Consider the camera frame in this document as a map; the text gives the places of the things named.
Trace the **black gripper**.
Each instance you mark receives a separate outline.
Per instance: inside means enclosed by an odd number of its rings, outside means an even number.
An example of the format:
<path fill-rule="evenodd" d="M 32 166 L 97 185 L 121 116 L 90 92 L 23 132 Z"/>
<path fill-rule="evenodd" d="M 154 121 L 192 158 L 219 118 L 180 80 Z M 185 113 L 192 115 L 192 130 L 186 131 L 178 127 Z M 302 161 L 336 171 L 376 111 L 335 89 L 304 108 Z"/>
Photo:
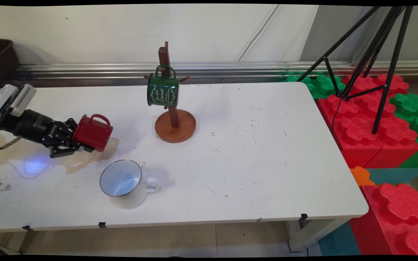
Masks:
<path fill-rule="evenodd" d="M 0 131 L 49 147 L 51 158 L 70 156 L 76 151 L 94 151 L 94 147 L 73 141 L 77 127 L 72 118 L 56 121 L 31 109 L 19 117 L 6 112 L 0 120 Z"/>

